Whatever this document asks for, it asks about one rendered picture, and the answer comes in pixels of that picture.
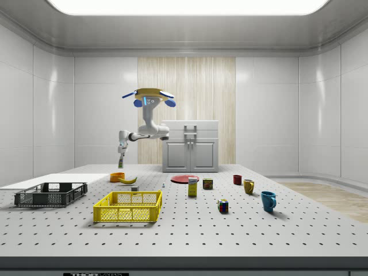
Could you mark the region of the white board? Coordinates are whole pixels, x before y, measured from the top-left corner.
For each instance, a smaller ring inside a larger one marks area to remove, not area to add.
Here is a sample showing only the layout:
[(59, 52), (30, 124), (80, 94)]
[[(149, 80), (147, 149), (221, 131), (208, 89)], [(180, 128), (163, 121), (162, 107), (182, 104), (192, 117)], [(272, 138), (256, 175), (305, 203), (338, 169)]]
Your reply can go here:
[(12, 185), (7, 185), (0, 187), (0, 190), (24, 190), (35, 185), (39, 185), (44, 182), (49, 183), (77, 183), (77, 182), (93, 182), (98, 179), (107, 176), (107, 174), (49, 174), (42, 177), (33, 178), (27, 181), (22, 181), (19, 183), (14, 183)]

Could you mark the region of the yellow box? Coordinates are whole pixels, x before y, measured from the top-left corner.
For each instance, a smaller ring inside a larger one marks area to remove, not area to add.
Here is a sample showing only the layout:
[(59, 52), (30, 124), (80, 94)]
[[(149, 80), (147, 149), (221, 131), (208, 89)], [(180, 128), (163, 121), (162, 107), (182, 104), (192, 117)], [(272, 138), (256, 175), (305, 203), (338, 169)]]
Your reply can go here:
[(198, 178), (196, 176), (188, 177), (188, 196), (197, 196), (197, 182)]

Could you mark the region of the red plate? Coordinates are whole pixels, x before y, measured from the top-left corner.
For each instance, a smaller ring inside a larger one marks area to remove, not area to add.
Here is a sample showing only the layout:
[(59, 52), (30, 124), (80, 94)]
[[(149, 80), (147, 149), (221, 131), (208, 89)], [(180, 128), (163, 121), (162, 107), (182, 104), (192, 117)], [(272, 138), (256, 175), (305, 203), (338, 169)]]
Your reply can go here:
[(171, 182), (179, 184), (188, 184), (189, 179), (194, 179), (195, 182), (198, 182), (200, 178), (196, 175), (175, 175), (171, 177)]

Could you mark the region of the blue mug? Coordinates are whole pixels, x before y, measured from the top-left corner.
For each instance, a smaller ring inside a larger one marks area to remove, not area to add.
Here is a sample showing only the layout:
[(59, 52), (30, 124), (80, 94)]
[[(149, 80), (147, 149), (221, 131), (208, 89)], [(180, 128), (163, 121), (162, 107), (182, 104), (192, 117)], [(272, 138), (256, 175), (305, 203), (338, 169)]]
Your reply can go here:
[(261, 192), (261, 199), (264, 211), (272, 212), (277, 204), (275, 193), (270, 191), (263, 191)]

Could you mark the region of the dark grey basket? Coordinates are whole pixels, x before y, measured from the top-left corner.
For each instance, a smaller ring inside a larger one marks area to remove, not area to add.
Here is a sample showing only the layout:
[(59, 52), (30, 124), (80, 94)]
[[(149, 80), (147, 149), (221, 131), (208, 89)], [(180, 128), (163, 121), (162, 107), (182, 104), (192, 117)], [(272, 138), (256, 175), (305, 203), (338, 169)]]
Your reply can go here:
[(86, 182), (44, 182), (15, 193), (18, 207), (66, 207), (87, 193)]

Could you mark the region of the yellow basket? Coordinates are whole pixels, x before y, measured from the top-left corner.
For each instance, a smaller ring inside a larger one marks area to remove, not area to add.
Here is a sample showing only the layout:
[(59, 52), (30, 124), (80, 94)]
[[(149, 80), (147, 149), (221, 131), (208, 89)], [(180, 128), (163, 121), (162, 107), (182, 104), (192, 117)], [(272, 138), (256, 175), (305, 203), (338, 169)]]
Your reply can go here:
[(162, 191), (113, 191), (93, 206), (95, 222), (156, 222)]

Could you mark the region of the white cabinet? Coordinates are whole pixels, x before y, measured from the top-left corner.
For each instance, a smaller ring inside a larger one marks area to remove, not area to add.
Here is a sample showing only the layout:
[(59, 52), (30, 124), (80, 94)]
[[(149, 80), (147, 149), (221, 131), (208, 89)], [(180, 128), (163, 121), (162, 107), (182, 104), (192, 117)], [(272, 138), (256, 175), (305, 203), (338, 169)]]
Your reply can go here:
[(162, 144), (164, 172), (217, 172), (217, 120), (164, 120), (169, 139)]

